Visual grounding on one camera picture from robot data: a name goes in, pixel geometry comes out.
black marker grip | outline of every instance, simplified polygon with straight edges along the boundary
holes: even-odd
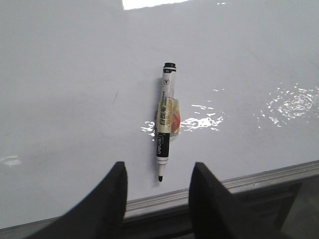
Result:
[[[158,143],[156,147],[157,157],[168,157],[170,133],[158,133]]]

whiteboard marker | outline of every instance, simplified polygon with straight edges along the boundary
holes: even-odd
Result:
[[[156,158],[159,165],[158,175],[160,182],[163,179],[165,165],[168,161],[169,138],[174,102],[175,74],[176,65],[174,63],[165,63],[163,68],[161,94],[157,116],[158,140]]]

white surface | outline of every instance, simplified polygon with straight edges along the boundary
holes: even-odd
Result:
[[[129,200],[188,187],[195,161],[224,180],[317,160],[318,11],[1,1],[0,228],[62,215],[118,160]],[[177,65],[183,127],[159,183],[149,134],[164,62]]]

transparent wrapper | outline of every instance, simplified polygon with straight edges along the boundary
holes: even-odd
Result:
[[[180,115],[177,99],[170,97],[159,103],[156,120],[156,132],[170,133],[170,136],[179,134]]]

black plastic piece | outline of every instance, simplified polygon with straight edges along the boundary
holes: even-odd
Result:
[[[164,67],[176,68],[176,64],[175,64],[175,63],[166,62],[166,63],[164,64]]]
[[[77,206],[26,239],[112,239],[126,210],[127,172],[117,162],[101,183]]]
[[[196,163],[189,189],[196,239],[290,239],[238,201],[203,163]]]

